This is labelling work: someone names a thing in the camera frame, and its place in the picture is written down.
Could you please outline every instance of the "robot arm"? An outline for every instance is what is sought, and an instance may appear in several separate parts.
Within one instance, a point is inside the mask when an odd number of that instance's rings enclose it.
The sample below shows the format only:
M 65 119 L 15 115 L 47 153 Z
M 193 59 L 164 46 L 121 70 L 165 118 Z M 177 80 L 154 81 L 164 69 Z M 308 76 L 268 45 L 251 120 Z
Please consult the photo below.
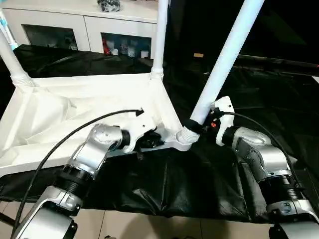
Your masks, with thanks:
M 272 145 L 267 135 L 245 127 L 234 127 L 234 116 L 215 116 L 218 111 L 234 112 L 229 97 L 212 105 L 212 124 L 220 119 L 216 143 L 231 147 L 249 165 L 267 203 L 267 214 L 275 224 L 270 229 L 270 237 L 318 238 L 319 218 L 302 193 L 283 152 Z
M 73 153 L 56 177 L 46 188 L 30 212 L 14 232 L 14 239 L 72 239 L 77 224 L 76 216 L 90 185 L 94 182 L 108 152 L 121 149 L 133 151 L 144 133 L 155 129 L 151 117 L 142 114 L 123 129 L 96 124 L 86 141 Z

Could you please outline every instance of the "wrinkled black sheet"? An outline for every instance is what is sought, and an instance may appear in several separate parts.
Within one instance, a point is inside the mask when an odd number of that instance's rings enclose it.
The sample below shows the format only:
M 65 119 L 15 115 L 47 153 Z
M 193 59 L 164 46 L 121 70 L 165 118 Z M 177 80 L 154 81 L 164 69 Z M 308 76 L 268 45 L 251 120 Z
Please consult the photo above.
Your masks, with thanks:
M 149 67 L 126 57 L 21 46 L 15 51 L 32 77 L 80 76 L 149 72 Z M 164 84 L 181 121 L 189 118 L 208 76 L 194 65 L 171 63 Z M 1 82 L 10 82 L 0 63 Z M 13 91 L 1 88 L 1 110 Z M 235 111 L 266 126 L 284 144 L 288 153 L 319 169 L 319 84 L 311 77 L 233 69 L 221 96 L 229 95 Z M 235 118 L 236 125 L 256 128 Z M 43 169 L 31 191 L 36 201 L 60 169 Z M 302 165 L 297 174 L 313 205 L 318 202 L 313 180 Z M 33 172 L 0 179 L 0 200 L 22 198 Z M 167 149 L 110 158 L 101 170 L 85 202 L 85 208 L 140 212 L 163 216 L 189 216 L 264 223 L 265 201 L 248 166 L 232 151 L 204 137 L 190 151 Z

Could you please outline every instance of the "tiled floor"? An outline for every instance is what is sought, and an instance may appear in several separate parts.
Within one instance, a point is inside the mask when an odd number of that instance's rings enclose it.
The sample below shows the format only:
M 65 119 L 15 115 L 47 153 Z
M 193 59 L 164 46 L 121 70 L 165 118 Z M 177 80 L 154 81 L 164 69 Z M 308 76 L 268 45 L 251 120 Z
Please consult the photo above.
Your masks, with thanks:
M 0 212 L 14 218 L 19 203 L 0 202 Z M 32 204 L 26 204 L 23 216 Z M 184 217 L 147 216 L 116 211 L 81 210 L 75 218 L 76 239 L 268 239 L 270 225 Z M 9 239 L 12 227 L 0 222 L 0 238 Z

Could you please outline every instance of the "cabinet door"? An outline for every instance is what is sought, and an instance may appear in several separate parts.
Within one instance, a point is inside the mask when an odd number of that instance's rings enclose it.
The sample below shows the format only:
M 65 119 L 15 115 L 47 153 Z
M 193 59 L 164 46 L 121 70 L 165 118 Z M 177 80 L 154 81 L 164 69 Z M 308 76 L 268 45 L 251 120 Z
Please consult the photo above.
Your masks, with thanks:
M 18 44 L 90 51 L 83 16 L 6 8 L 3 12 Z
M 84 19 L 91 51 L 106 53 L 117 48 L 119 54 L 135 57 L 146 57 L 141 52 L 148 51 L 153 58 L 156 24 L 89 16 Z

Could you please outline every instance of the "white pole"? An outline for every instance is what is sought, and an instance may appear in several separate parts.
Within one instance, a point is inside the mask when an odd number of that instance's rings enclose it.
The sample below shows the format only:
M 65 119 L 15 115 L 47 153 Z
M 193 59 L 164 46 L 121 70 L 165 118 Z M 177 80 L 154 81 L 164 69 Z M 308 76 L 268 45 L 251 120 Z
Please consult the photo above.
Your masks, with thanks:
M 245 0 L 223 49 L 191 114 L 191 120 L 203 124 L 216 100 L 256 18 L 264 0 Z
M 165 34 L 167 25 L 168 0 L 159 0 L 158 22 L 155 41 L 155 56 L 151 76 L 153 78 L 163 78 L 163 56 L 165 45 Z
M 32 79 L 21 67 L 2 31 L 0 31 L 0 55 L 11 73 L 14 85 L 33 86 Z

